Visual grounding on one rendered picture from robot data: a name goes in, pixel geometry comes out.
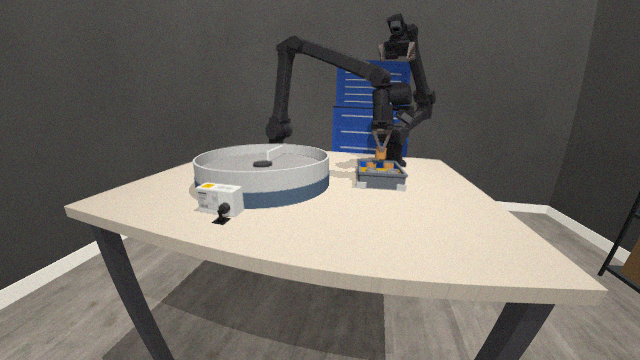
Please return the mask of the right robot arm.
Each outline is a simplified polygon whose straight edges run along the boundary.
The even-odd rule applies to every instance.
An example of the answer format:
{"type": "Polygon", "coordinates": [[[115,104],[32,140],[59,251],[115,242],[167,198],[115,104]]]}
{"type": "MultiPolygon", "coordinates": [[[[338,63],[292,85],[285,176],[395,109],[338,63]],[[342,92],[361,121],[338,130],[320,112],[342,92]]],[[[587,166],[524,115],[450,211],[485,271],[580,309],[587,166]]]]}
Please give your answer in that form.
{"type": "Polygon", "coordinates": [[[386,69],[298,36],[289,37],[276,45],[276,51],[278,51],[278,70],[274,109],[266,126],[269,144],[283,144],[283,140],[292,134],[291,118],[288,117],[288,101],[295,53],[315,57],[370,81],[371,87],[377,88],[373,91],[373,106],[388,104],[382,105],[382,120],[393,120],[393,111],[397,111],[395,114],[397,119],[408,125],[413,121],[414,106],[396,106],[412,103],[410,84],[406,82],[389,83],[391,74],[386,69]]]}

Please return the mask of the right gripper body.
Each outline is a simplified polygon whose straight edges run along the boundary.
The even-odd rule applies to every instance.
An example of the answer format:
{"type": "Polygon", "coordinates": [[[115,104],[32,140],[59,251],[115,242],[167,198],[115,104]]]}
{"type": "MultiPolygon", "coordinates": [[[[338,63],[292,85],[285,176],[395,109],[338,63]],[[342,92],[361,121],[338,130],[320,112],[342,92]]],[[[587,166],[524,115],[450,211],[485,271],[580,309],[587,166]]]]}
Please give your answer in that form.
{"type": "Polygon", "coordinates": [[[373,106],[373,120],[371,124],[371,130],[372,129],[393,129],[393,120],[382,120],[382,105],[388,105],[388,104],[380,104],[380,105],[373,106]]]}

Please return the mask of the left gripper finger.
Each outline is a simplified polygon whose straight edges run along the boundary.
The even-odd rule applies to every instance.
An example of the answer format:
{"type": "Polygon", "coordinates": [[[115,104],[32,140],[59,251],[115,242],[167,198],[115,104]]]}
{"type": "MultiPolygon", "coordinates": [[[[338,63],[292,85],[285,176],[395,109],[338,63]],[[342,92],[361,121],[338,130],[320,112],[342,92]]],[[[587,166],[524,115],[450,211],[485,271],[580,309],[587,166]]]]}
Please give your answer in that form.
{"type": "Polygon", "coordinates": [[[385,59],[385,53],[384,53],[384,47],[383,47],[383,44],[378,45],[378,49],[379,49],[379,55],[380,55],[381,63],[382,63],[382,62],[384,62],[384,61],[386,60],[386,59],[385,59]],[[382,58],[383,58],[383,59],[382,59],[382,58]]]}
{"type": "Polygon", "coordinates": [[[410,61],[410,60],[414,60],[415,58],[416,58],[415,43],[414,42],[409,42],[409,47],[408,47],[408,52],[407,52],[407,62],[410,61]]]}

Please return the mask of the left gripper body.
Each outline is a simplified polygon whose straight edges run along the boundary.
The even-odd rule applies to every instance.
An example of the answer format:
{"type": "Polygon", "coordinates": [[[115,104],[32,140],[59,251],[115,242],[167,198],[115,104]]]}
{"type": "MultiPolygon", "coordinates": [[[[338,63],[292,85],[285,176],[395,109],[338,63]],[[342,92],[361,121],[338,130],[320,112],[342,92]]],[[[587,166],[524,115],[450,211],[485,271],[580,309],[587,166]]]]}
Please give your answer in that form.
{"type": "Polygon", "coordinates": [[[385,59],[398,59],[398,56],[407,56],[410,40],[384,42],[385,59]],[[407,47],[407,48],[406,48],[407,47]],[[396,50],[397,49],[397,50],[396,50]]]}

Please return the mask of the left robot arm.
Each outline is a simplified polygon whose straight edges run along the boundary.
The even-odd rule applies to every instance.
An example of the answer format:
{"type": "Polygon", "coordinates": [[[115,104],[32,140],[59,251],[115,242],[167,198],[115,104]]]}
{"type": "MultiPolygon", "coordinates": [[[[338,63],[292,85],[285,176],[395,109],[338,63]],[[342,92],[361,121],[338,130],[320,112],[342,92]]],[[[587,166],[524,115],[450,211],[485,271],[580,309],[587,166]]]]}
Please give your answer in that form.
{"type": "Polygon", "coordinates": [[[402,120],[398,123],[393,124],[393,126],[396,127],[393,127],[391,136],[386,145],[386,159],[379,160],[397,161],[397,163],[401,167],[406,167],[407,163],[405,162],[405,160],[402,160],[402,147],[405,144],[406,139],[409,137],[409,131],[423,120],[431,118],[433,103],[436,102],[436,96],[435,91],[430,90],[426,81],[418,48],[418,27],[415,26],[415,24],[407,25],[407,23],[404,22],[401,13],[389,17],[387,19],[387,23],[390,28],[391,34],[393,34],[390,36],[389,41],[409,39],[411,40],[411,42],[415,42],[416,58],[414,60],[410,60],[409,65],[416,86],[416,90],[414,90],[413,92],[413,98],[415,102],[417,101],[417,110],[414,112],[414,120],[410,125],[404,123],[402,120]]]}

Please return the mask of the blue bin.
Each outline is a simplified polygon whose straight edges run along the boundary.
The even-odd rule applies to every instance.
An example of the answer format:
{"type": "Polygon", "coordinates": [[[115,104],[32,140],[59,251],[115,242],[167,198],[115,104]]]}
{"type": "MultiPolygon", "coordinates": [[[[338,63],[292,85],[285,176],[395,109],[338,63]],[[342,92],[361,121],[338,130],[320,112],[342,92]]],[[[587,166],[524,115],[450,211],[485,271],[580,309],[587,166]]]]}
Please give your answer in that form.
{"type": "MultiPolygon", "coordinates": [[[[360,162],[361,162],[361,161],[360,161],[360,162]]],[[[361,167],[365,167],[365,163],[366,163],[366,162],[361,162],[361,167]]],[[[374,162],[374,163],[376,163],[376,167],[377,167],[377,168],[383,168],[383,164],[384,164],[384,163],[377,163],[377,162],[374,162]]],[[[398,168],[395,166],[395,164],[394,164],[394,169],[398,169],[398,168]]]]}

